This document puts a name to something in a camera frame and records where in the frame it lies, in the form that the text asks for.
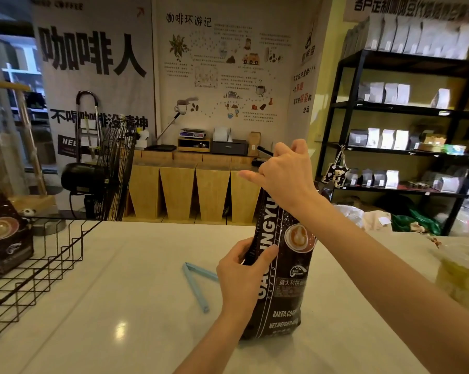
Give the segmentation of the person's left hand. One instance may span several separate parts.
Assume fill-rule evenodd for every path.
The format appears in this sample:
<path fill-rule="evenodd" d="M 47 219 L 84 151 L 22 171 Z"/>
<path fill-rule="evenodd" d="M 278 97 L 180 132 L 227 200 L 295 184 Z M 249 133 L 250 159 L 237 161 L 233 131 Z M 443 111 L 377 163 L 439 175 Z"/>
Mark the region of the person's left hand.
<path fill-rule="evenodd" d="M 242 262 L 252 243 L 252 238 L 238 241 L 217 266 L 222 293 L 222 310 L 241 309 L 250 311 L 255 308 L 258 291 L 263 275 L 269 270 L 254 270 Z"/>

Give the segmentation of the person's right hand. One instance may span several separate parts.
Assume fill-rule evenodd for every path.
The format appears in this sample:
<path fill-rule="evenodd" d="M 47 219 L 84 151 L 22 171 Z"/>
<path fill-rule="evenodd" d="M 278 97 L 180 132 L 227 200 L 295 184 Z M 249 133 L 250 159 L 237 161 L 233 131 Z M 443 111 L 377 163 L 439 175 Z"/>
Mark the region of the person's right hand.
<path fill-rule="evenodd" d="M 258 172 L 265 176 L 266 185 L 257 186 L 298 220 L 304 221 L 305 213 L 319 204 L 305 139 L 296 139 L 291 146 L 277 143 L 273 157 Z"/>

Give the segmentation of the black coffee bean bag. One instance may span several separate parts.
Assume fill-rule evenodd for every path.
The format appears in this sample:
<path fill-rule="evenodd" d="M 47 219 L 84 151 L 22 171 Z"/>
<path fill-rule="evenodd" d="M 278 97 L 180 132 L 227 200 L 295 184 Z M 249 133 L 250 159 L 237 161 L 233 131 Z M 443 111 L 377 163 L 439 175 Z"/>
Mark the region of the black coffee bean bag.
<path fill-rule="evenodd" d="M 23 264 L 34 254 L 33 234 L 0 189 L 0 277 Z"/>
<path fill-rule="evenodd" d="M 244 265 L 275 245 L 277 256 L 262 274 L 256 305 L 242 341 L 292 334 L 301 323 L 301 303 L 317 238 L 297 218 L 260 191 L 256 229 Z"/>

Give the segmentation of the person's left forearm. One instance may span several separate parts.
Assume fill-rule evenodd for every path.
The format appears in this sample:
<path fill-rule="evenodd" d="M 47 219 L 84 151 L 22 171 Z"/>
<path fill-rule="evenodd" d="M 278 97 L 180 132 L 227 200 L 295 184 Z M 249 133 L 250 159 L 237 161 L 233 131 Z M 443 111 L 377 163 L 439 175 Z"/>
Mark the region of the person's left forearm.
<path fill-rule="evenodd" d="M 250 317 L 247 310 L 223 309 L 173 374 L 223 374 Z"/>

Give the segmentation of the person's right forearm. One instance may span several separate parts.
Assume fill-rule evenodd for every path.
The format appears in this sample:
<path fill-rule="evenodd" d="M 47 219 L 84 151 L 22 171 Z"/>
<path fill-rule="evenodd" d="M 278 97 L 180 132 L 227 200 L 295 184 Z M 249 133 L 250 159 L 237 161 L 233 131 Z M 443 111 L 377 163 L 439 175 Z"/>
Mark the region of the person's right forearm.
<path fill-rule="evenodd" d="M 332 254 L 356 288 L 431 374 L 469 374 L 469 311 L 317 191 L 284 208 Z"/>

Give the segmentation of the black label printer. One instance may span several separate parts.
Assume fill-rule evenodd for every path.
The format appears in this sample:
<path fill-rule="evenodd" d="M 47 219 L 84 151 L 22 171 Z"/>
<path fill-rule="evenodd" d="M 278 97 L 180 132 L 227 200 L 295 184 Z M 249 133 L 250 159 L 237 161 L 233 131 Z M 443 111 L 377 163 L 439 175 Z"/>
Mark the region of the black label printer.
<path fill-rule="evenodd" d="M 231 142 L 212 142 L 210 153 L 216 155 L 247 156 L 248 143 L 243 139 L 234 139 Z"/>

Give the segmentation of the small wooden box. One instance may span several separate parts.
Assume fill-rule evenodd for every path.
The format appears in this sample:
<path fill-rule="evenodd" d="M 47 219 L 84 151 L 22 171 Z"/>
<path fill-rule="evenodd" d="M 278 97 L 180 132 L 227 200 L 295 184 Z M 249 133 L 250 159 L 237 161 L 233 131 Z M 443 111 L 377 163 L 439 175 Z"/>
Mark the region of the small wooden box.
<path fill-rule="evenodd" d="M 211 151 L 212 140 L 210 138 L 179 138 L 177 149 L 185 152 L 202 152 L 209 153 Z"/>

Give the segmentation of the wooden counter cabinet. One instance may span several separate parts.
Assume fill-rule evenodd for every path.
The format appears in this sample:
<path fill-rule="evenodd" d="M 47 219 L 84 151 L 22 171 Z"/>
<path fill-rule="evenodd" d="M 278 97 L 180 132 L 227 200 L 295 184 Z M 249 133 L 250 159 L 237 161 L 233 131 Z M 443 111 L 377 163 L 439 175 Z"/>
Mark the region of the wooden counter cabinet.
<path fill-rule="evenodd" d="M 135 150 L 123 221 L 255 225 L 259 188 L 237 176 L 254 159 Z"/>

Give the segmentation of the white plastic bag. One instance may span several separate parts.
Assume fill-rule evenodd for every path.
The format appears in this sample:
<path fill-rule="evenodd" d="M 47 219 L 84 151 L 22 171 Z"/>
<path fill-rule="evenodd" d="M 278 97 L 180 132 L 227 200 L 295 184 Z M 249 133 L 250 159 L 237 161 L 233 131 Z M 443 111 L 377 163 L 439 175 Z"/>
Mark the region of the white plastic bag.
<path fill-rule="evenodd" d="M 364 211 L 363 210 L 354 206 L 342 205 L 342 204 L 335 204 L 334 207 L 341 214 L 343 214 L 347 219 L 352 221 L 356 226 L 358 226 L 361 229 L 364 229 L 364 224 L 363 224 Z"/>

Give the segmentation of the black floor fan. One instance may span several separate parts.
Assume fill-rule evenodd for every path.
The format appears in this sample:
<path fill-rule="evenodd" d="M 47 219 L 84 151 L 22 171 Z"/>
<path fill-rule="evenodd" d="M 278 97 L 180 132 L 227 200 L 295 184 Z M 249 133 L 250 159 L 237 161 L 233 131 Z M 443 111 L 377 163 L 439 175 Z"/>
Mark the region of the black floor fan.
<path fill-rule="evenodd" d="M 111 121 L 96 149 L 95 163 L 67 164 L 61 185 L 69 192 L 69 201 L 84 196 L 84 213 L 88 220 L 121 221 L 127 205 L 137 130 L 134 122 L 119 115 Z"/>

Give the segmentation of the green plastic bag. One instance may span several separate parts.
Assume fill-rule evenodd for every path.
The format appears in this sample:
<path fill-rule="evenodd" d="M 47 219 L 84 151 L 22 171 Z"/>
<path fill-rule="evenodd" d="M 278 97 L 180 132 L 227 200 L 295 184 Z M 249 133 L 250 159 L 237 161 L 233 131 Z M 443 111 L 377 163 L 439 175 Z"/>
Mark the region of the green plastic bag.
<path fill-rule="evenodd" d="M 392 229 L 395 232 L 415 232 L 431 236 L 442 236 L 442 226 L 435 219 L 409 209 L 408 215 L 391 214 Z"/>

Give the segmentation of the metal hand truck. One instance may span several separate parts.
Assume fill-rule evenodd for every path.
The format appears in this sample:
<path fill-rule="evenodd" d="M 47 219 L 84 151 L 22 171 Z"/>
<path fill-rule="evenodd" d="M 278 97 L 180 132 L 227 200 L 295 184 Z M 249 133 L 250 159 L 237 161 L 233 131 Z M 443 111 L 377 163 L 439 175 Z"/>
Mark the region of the metal hand truck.
<path fill-rule="evenodd" d="M 81 113 L 81 99 L 83 96 L 90 96 L 94 101 L 94 123 L 89 121 L 90 114 L 88 116 L 82 115 Z M 99 100 L 97 96 L 88 90 L 79 91 L 76 95 L 76 120 L 75 120 L 75 150 L 76 150 L 76 163 L 82 162 L 82 138 L 85 134 L 88 142 L 88 149 L 91 159 L 94 161 L 96 158 L 96 151 L 101 150 L 101 142 L 103 138 L 103 129 L 101 127 L 99 119 Z"/>

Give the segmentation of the black metal shelf rack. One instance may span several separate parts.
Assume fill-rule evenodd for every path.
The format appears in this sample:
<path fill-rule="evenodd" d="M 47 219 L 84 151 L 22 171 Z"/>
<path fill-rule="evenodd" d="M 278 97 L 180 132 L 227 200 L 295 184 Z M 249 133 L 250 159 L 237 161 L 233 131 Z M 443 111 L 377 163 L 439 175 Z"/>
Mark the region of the black metal shelf rack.
<path fill-rule="evenodd" d="M 361 82 L 410 85 L 406 106 L 357 100 Z M 451 91 L 449 108 L 431 108 L 439 88 Z M 348 146 L 352 129 L 409 131 L 406 150 Z M 464 156 L 443 153 L 444 144 L 467 147 Z M 340 146 L 350 171 L 335 201 L 366 198 L 391 214 L 417 209 L 438 219 L 442 236 L 469 200 L 469 61 L 362 50 L 338 62 L 315 179 L 321 180 Z M 399 171 L 397 189 L 387 189 L 386 171 Z"/>

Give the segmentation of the plastic cup with green drink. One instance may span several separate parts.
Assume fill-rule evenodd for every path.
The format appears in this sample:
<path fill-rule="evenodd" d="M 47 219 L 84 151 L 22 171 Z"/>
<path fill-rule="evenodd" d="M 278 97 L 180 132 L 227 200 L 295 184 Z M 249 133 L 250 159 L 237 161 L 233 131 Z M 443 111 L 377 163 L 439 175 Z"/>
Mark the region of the plastic cup with green drink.
<path fill-rule="evenodd" d="M 469 311 L 469 246 L 440 245 L 435 284 Z"/>

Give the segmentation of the black and white poster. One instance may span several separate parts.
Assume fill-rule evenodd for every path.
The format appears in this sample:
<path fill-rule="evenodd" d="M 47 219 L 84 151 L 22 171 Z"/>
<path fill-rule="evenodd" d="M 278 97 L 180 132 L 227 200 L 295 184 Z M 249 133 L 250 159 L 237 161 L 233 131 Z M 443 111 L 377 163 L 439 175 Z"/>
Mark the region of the black and white poster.
<path fill-rule="evenodd" d="M 58 172 L 75 162 L 75 123 L 89 122 L 95 144 L 98 100 L 103 128 L 123 115 L 156 130 L 151 0 L 29 0 Z"/>

